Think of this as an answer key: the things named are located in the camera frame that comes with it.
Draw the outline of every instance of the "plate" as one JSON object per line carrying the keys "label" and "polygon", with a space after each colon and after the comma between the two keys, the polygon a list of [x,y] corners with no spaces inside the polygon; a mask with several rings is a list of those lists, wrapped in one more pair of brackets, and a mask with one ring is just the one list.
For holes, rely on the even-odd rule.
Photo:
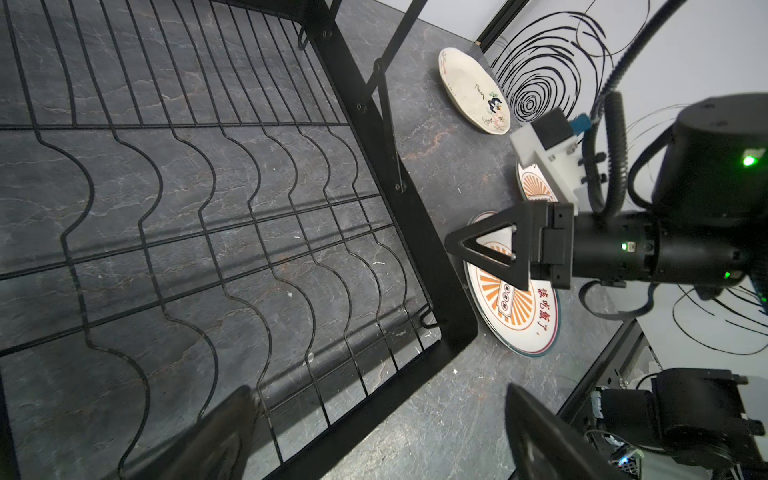
{"label": "plate", "polygon": [[440,78],[456,108],[490,134],[507,133],[509,106],[491,75],[457,48],[444,48],[438,58]]}
{"label": "plate", "polygon": [[[537,165],[521,168],[518,175],[529,200],[557,201]],[[495,212],[479,214],[472,222]],[[478,238],[478,242],[509,254],[512,232],[503,228]],[[542,356],[558,338],[560,303],[551,283],[529,280],[528,292],[464,262],[472,297],[488,327],[509,349],[525,356]]]}

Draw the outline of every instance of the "white wall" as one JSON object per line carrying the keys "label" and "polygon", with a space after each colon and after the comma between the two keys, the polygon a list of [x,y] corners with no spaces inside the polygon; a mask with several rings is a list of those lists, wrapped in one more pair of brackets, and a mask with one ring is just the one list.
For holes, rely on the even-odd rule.
{"label": "white wall", "polygon": [[[488,60],[494,61],[507,42],[521,33],[510,51],[520,45],[524,38],[533,38],[537,33],[551,30],[554,33],[543,35],[562,35],[558,45],[569,47],[573,52],[574,62],[582,73],[591,72],[588,60],[581,52],[568,44],[573,35],[565,28],[552,30],[556,26],[579,26],[579,20],[569,15],[552,15],[538,24],[525,28],[526,25],[554,12],[569,10],[584,12],[591,0],[538,0],[529,2],[521,14],[512,22],[499,41],[488,51]],[[661,0],[650,1],[652,15],[661,5]],[[604,43],[609,51],[615,51],[626,45],[642,25],[647,10],[647,0],[623,0],[621,8],[615,7],[616,0],[597,0],[588,14],[604,29]],[[685,104],[694,103],[709,96],[719,96],[738,92],[768,91],[768,62],[765,61],[765,45],[768,45],[768,2],[764,0],[696,0],[687,2],[654,36],[629,72],[619,84],[618,90],[624,97],[624,110],[629,133],[630,162],[666,128]],[[596,49],[596,43],[580,35],[580,43]],[[621,53],[607,58],[607,71],[611,69],[610,60],[618,61]],[[552,59],[531,61],[531,74],[535,70],[554,65]],[[581,93],[577,96],[572,85],[564,81],[564,89],[576,97],[571,98],[574,110],[571,117],[581,112],[588,112],[594,100],[593,78],[582,79]],[[520,88],[502,90],[508,100],[514,102],[523,94]],[[605,148],[604,129],[598,136],[598,147]],[[637,191],[641,196],[650,198],[655,178],[660,166],[661,154],[637,176]],[[581,205],[588,208],[585,189],[578,192]],[[626,208],[636,208],[627,199]],[[620,310],[632,310],[645,302],[647,284],[632,283],[627,289],[608,289]],[[731,325],[725,319],[768,334],[768,328],[752,323],[734,315],[714,302],[702,303],[695,293],[692,297],[709,310],[705,313],[687,298],[681,300],[675,309],[681,326],[702,343],[731,351],[733,353],[754,352],[768,343],[768,336],[753,333]],[[658,355],[664,368],[675,366],[710,367],[731,369],[736,373],[768,378],[768,349],[756,355],[734,355],[717,352],[694,342],[678,328],[672,319],[672,309],[680,298],[677,286],[661,286],[656,291],[654,310],[639,320],[650,344]],[[736,311],[761,323],[768,324],[768,316],[756,307],[749,306],[729,293],[720,296],[725,304]],[[768,382],[756,382],[754,389],[763,389],[763,400],[768,398]],[[768,402],[762,408],[748,407],[752,416],[768,422]],[[768,442],[760,440],[763,454],[768,453]]]}
{"label": "white wall", "polygon": [[[411,0],[378,0],[401,12],[408,9]],[[505,0],[429,0],[419,18],[435,27],[448,30],[459,37],[475,41]]]}

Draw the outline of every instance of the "marble countertop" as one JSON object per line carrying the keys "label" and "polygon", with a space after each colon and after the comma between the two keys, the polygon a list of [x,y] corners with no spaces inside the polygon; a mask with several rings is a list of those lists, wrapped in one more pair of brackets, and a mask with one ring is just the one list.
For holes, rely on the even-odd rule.
{"label": "marble countertop", "polygon": [[[373,0],[342,2],[337,23],[364,77],[401,17]],[[449,100],[437,69],[446,47],[490,71],[477,45],[422,21],[387,71],[399,153],[441,237],[521,194],[509,139],[481,132]],[[581,284],[559,292],[561,331],[545,356],[512,352],[480,322],[477,339],[326,478],[507,478],[514,470],[502,421],[507,384],[524,386],[556,411],[618,328],[581,307]],[[592,301],[611,305],[604,293]]]}

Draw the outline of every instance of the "metal frame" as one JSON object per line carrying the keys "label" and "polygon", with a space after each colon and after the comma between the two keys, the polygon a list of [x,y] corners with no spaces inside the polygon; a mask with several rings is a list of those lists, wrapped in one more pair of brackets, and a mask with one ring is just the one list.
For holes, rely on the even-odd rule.
{"label": "metal frame", "polygon": [[530,0],[507,0],[507,2],[504,3],[504,6],[502,6],[493,20],[491,20],[491,23],[485,27],[485,30],[483,30],[478,37],[477,44],[480,45],[480,49],[483,50],[484,53],[488,51],[491,45],[493,45],[493,42],[496,41],[496,38],[502,34],[529,1]]}
{"label": "metal frame", "polygon": [[[648,345],[637,319],[623,322],[560,407],[557,417],[569,424],[579,435],[584,434],[594,419],[591,393],[595,387],[625,387],[624,374],[637,362],[637,357]],[[509,480],[517,478],[520,476],[515,470]]]}
{"label": "metal frame", "polygon": [[[372,172],[381,197],[393,219],[394,227],[405,246],[407,256],[415,267],[416,277],[428,301],[427,308],[420,310],[415,315],[420,316],[422,325],[424,325],[424,317],[433,312],[437,320],[436,326],[441,330],[441,340],[425,349],[413,361],[399,369],[389,380],[382,384],[375,392],[368,395],[351,411],[347,412],[341,419],[334,423],[328,422],[329,426],[327,429],[300,452],[287,459],[267,477],[320,478],[390,413],[406,401],[411,394],[455,358],[477,336],[477,319],[472,303],[467,297],[458,274],[443,248],[439,235],[432,226],[432,220],[418,194],[418,189],[413,187],[408,171],[402,165],[397,153],[396,139],[392,127],[392,115],[386,90],[386,69],[394,58],[399,46],[405,40],[426,0],[414,0],[404,19],[396,29],[396,33],[384,54],[376,61],[374,73],[367,82],[355,67],[355,60],[335,23],[340,0],[333,0],[331,6],[328,6],[326,0],[236,0],[223,3],[275,15],[294,21],[302,26],[301,33],[299,33],[299,47],[302,46],[301,44],[312,45],[339,99],[339,104],[358,141],[366,163]],[[376,88],[379,89],[379,97],[382,101],[383,117],[372,99],[372,93]],[[32,127],[36,131],[45,128],[44,125],[36,124],[34,119],[32,123]],[[258,122],[254,126],[263,127],[265,125],[267,124]],[[195,124],[184,126],[176,124],[170,125],[170,128],[191,126],[208,126],[223,129],[220,121],[211,125]],[[108,125],[93,125],[91,127],[107,128],[111,130],[117,139],[117,132],[122,128],[167,126],[144,124],[122,126],[112,124],[109,121]],[[361,199],[361,197],[357,197],[349,201],[360,201]],[[203,225],[203,230],[194,233],[193,236],[206,237],[207,239],[209,233],[213,231],[211,229],[207,230]],[[143,244],[132,247],[133,250],[130,251],[146,250],[150,246],[146,242],[143,242]],[[63,266],[74,269],[76,263],[94,260],[92,257],[74,259],[68,257],[65,262],[59,262],[61,265],[57,263],[56,265],[50,264],[36,267],[24,274],[36,273],[40,268],[43,268],[40,271],[61,268]],[[270,263],[267,267],[272,268],[274,266],[275,264]],[[219,275],[219,282],[215,283],[215,286],[221,285],[224,287],[225,283],[230,280],[232,278],[223,278]],[[167,302],[172,299],[166,298],[164,300]],[[151,308],[162,305],[163,300],[158,300],[144,307]],[[98,320],[98,324],[116,319],[118,318],[108,317]],[[83,326],[56,333],[53,336],[49,336],[50,338],[45,337],[41,342],[34,341],[33,343],[36,345],[50,342],[63,336],[79,333],[87,335],[88,330],[96,324],[96,322],[86,322]],[[11,349],[6,349],[2,354],[9,355],[31,346],[33,345],[23,344],[14,346]],[[2,401],[0,402],[0,445],[4,447],[3,453],[5,455],[0,458],[0,461],[2,461],[0,473],[5,474],[8,472],[8,476],[18,477],[18,466],[15,461],[8,413],[5,409],[5,399],[1,395],[2,380],[0,379],[0,400]]]}

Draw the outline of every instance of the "dish rack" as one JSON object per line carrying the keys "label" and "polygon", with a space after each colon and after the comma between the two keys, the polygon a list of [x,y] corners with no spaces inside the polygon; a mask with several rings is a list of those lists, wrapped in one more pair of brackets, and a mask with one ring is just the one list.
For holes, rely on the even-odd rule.
{"label": "dish rack", "polygon": [[[318,478],[477,335],[340,0],[3,0],[0,465],[131,478],[238,387]],[[379,91],[381,114],[372,99]]]}

